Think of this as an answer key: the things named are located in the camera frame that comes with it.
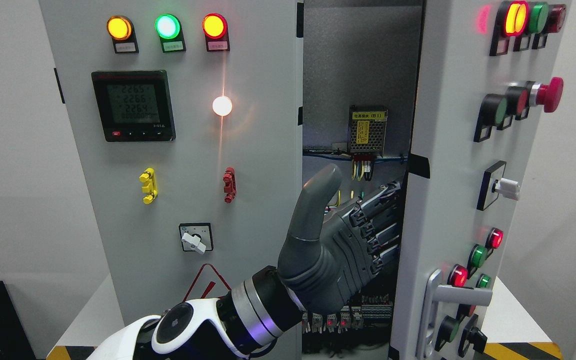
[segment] yellow label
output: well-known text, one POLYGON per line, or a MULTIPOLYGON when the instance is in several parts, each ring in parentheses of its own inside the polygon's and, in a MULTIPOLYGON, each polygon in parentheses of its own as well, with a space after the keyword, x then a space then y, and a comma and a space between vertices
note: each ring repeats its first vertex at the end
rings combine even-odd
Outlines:
POLYGON ((370 136, 370 120, 357 121, 357 144, 368 144, 370 136))
POLYGON ((385 121, 386 111, 355 111, 352 113, 352 120, 385 121))

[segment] lcd screen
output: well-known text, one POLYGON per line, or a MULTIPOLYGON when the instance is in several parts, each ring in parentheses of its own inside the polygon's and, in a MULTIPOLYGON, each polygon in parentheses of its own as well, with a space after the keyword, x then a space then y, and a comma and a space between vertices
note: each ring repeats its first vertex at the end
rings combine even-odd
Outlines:
POLYGON ((160 123, 153 84, 109 84, 107 89, 114 123, 160 123))

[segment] yellow indicator light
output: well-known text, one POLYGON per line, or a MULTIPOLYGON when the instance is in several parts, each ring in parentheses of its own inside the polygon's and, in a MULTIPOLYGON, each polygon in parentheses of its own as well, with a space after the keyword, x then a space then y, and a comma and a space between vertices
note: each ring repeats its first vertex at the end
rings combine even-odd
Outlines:
POLYGON ((117 41, 124 41, 133 34, 133 25, 124 16, 111 16, 105 27, 108 30, 108 34, 117 41))
POLYGON ((505 14, 505 34, 509 37, 521 35, 526 29, 526 20, 528 20, 528 3, 525 1, 513 2, 505 14))
POLYGON ((203 32, 211 39, 219 39, 226 34, 228 23, 226 19, 218 13, 207 14, 203 18, 203 32))

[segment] white light bulb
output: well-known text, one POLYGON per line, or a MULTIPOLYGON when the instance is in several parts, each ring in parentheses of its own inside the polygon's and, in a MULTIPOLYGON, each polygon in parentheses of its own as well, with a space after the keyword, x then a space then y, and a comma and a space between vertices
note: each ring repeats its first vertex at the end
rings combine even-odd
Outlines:
POLYGON ((212 101, 212 111, 218 116, 227 116, 233 111, 233 101, 228 96, 219 96, 212 101))

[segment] yellow terminal block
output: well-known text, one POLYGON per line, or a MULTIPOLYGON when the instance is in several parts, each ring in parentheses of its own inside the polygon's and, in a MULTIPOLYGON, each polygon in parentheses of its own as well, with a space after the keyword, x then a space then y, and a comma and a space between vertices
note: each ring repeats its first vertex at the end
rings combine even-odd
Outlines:
POLYGON ((139 175, 139 181, 143 183, 141 192, 147 194, 143 198, 143 203, 148 205, 157 198, 157 180, 155 178, 155 169, 149 167, 139 175))

